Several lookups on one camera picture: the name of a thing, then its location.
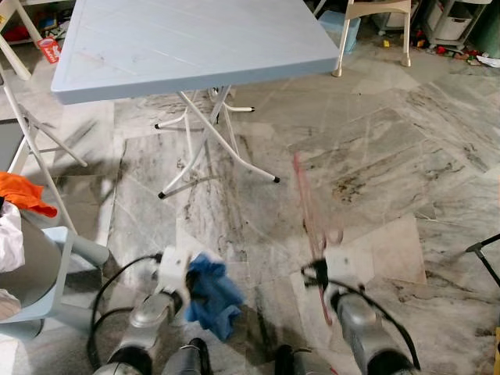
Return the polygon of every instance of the red box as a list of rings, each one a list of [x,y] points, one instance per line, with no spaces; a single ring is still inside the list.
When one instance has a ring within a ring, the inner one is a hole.
[[[55,64],[59,61],[59,56],[61,55],[61,48],[57,44],[57,41],[53,37],[44,37],[40,41],[37,41],[38,47],[45,55],[45,58],[51,63]]]

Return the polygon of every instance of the white bag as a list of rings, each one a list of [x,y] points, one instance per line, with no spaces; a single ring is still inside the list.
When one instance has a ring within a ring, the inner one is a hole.
[[[19,299],[5,289],[0,289],[0,320],[8,319],[19,311],[21,311]]]
[[[4,201],[0,208],[0,272],[24,265],[23,232],[19,209]]]

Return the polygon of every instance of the blue rag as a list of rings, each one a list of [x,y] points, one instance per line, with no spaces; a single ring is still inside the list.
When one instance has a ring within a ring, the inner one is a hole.
[[[191,294],[201,298],[191,299],[184,317],[189,322],[198,320],[204,330],[227,340],[233,333],[233,320],[241,314],[237,306],[245,300],[243,294],[226,276],[226,266],[211,262],[204,254],[191,262],[189,271],[198,273]]]

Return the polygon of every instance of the light blue chair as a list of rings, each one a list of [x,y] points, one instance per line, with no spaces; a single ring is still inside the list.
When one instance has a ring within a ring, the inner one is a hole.
[[[41,331],[42,320],[48,317],[88,333],[92,310],[61,302],[70,257],[75,253],[101,267],[109,257],[109,250],[66,227],[40,230],[23,219],[22,231],[25,265],[0,273],[0,288],[20,300],[21,311],[0,320],[0,334],[34,338]]]

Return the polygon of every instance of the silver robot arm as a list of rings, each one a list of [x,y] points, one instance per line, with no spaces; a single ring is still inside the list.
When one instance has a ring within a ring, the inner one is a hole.
[[[353,287],[359,283],[354,276],[352,265],[346,261],[345,254],[332,249],[326,250],[324,255],[324,259],[312,263],[310,270],[316,272],[316,275],[309,275],[309,279],[323,287],[324,304],[331,315],[337,315],[342,336],[351,347],[362,375],[416,373],[415,366],[382,325],[382,315],[378,309],[353,290],[328,281],[335,279]]]
[[[94,375],[151,375],[159,332],[189,303],[186,273],[189,252],[167,248],[162,255],[155,294],[134,308],[121,342],[107,364]],[[195,338],[180,348],[166,364],[164,375],[211,375],[209,353]]]

